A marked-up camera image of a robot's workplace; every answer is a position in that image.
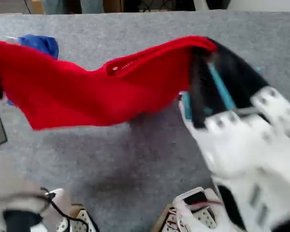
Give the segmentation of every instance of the red fabric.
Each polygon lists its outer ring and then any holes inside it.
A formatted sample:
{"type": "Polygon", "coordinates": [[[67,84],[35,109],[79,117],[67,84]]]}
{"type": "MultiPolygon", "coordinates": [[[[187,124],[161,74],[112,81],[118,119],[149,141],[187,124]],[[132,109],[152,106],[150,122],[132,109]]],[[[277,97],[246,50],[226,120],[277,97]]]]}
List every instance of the red fabric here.
{"type": "Polygon", "coordinates": [[[86,71],[0,42],[0,78],[6,96],[34,130],[108,126],[158,111],[187,90],[193,46],[216,49],[205,37],[188,36],[86,71]]]}

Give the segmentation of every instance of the gray felt surface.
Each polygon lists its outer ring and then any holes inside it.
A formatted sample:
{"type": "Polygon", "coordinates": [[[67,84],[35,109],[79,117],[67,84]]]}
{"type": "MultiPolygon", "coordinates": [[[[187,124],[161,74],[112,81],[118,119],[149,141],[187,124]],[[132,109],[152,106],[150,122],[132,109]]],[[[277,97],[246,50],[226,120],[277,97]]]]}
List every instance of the gray felt surface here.
{"type": "MultiPolygon", "coordinates": [[[[261,67],[290,100],[290,13],[0,16],[0,40],[26,33],[54,36],[60,59],[91,70],[170,39],[207,35],[261,67]]],[[[67,189],[102,232],[147,232],[176,195],[210,186],[176,105],[113,127],[41,132],[33,132],[14,107],[3,106],[1,116],[9,142],[0,155],[41,186],[67,189]]]]}

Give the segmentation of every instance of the white robotic hand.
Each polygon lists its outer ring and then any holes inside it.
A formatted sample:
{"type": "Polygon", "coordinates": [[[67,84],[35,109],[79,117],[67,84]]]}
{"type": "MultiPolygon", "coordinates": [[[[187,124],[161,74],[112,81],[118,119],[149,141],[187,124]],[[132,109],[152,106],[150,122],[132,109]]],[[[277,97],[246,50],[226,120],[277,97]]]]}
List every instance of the white robotic hand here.
{"type": "Polygon", "coordinates": [[[223,207],[202,189],[177,197],[173,205],[184,226],[179,230],[290,232],[290,103],[218,46],[217,56],[195,59],[191,88],[180,94],[179,108],[223,207]],[[198,200],[200,193],[205,200],[198,200]],[[191,196],[195,201],[187,203],[191,196]],[[189,205],[199,202],[208,202],[213,228],[191,211],[189,205]]]}

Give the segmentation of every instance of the blue cloth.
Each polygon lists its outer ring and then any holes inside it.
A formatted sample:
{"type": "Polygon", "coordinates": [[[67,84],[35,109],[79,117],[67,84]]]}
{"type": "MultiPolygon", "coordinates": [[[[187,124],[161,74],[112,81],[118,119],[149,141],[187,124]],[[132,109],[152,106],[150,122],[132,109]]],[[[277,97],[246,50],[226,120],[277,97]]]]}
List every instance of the blue cloth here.
{"type": "Polygon", "coordinates": [[[17,40],[21,43],[21,45],[33,47],[45,54],[52,56],[54,59],[58,59],[58,43],[53,37],[28,34],[18,37],[17,40]]]}

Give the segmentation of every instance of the black cable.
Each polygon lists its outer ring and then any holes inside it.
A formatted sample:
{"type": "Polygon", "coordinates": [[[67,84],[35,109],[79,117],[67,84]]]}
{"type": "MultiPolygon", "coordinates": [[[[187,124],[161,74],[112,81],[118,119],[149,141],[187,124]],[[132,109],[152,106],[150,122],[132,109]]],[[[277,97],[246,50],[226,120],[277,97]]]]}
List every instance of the black cable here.
{"type": "Polygon", "coordinates": [[[167,10],[173,11],[174,10],[174,2],[173,0],[162,0],[162,4],[160,6],[160,10],[162,9],[162,7],[165,7],[167,10]],[[166,4],[168,2],[172,2],[172,8],[168,7],[166,4]]]}
{"type": "MultiPolygon", "coordinates": [[[[40,214],[48,208],[48,206],[51,204],[53,206],[54,209],[56,209],[56,211],[63,217],[65,217],[68,220],[72,220],[72,221],[78,221],[78,222],[82,222],[85,226],[86,226],[86,232],[89,232],[89,225],[87,222],[85,222],[82,219],[79,218],[73,218],[65,213],[63,213],[59,207],[52,201],[51,198],[47,197],[46,195],[41,195],[41,194],[37,194],[37,193],[16,193],[16,194],[12,194],[9,196],[4,196],[4,197],[0,197],[0,202],[9,202],[15,199],[26,199],[26,198],[36,198],[39,200],[42,200],[44,202],[46,202],[45,207],[40,211],[40,214]]],[[[97,232],[99,232],[99,229],[97,227],[97,225],[95,224],[95,229],[97,230],[97,232]]]]}
{"type": "Polygon", "coordinates": [[[152,7],[154,1],[155,1],[155,0],[151,0],[151,2],[150,2],[148,5],[147,5],[144,1],[141,1],[141,3],[142,3],[143,5],[146,6],[146,8],[147,8],[147,10],[148,10],[149,12],[151,12],[151,7],[152,7]]]}
{"type": "MultiPolygon", "coordinates": [[[[51,194],[51,192],[47,189],[47,188],[45,188],[45,187],[41,187],[41,190],[44,190],[45,192],[47,192],[47,195],[48,194],[51,194]]],[[[84,220],[82,220],[82,219],[79,219],[79,218],[73,218],[73,217],[71,217],[71,216],[69,216],[69,215],[66,215],[65,213],[63,213],[60,209],[59,209],[59,207],[52,201],[52,199],[50,199],[49,198],[49,203],[54,207],[54,209],[56,209],[56,211],[61,215],[61,216],[63,216],[63,217],[65,217],[68,221],[69,220],[72,220],[72,221],[78,221],[78,222],[82,222],[85,226],[86,226],[86,232],[89,232],[89,225],[88,225],[88,223],[87,222],[85,222],[84,220]]],[[[91,220],[91,222],[92,222],[92,224],[93,224],[93,226],[94,226],[94,228],[95,228],[95,230],[97,231],[97,232],[99,232],[100,230],[99,230],[99,228],[98,228],[98,225],[94,222],[94,220],[91,218],[91,216],[88,214],[88,216],[89,216],[89,218],[90,218],[90,220],[91,220]]]]}
{"type": "Polygon", "coordinates": [[[79,218],[73,218],[65,213],[63,213],[59,207],[51,200],[50,201],[51,205],[53,206],[54,209],[56,209],[56,211],[63,217],[65,217],[66,219],[68,220],[71,220],[71,221],[78,221],[78,222],[82,222],[85,226],[86,226],[86,232],[89,232],[89,225],[87,222],[85,222],[84,220],[82,219],[79,219],[79,218]]]}
{"type": "Polygon", "coordinates": [[[28,7],[27,0],[24,0],[24,2],[25,2],[25,5],[26,5],[26,7],[27,7],[27,10],[28,10],[28,11],[29,11],[29,13],[31,14],[31,11],[30,11],[30,9],[29,9],[29,7],[28,7]]]}

